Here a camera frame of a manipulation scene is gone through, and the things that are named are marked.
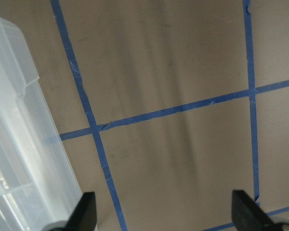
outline translucent plastic container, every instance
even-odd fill
[[[0,231],[67,220],[81,191],[21,31],[0,19]]]

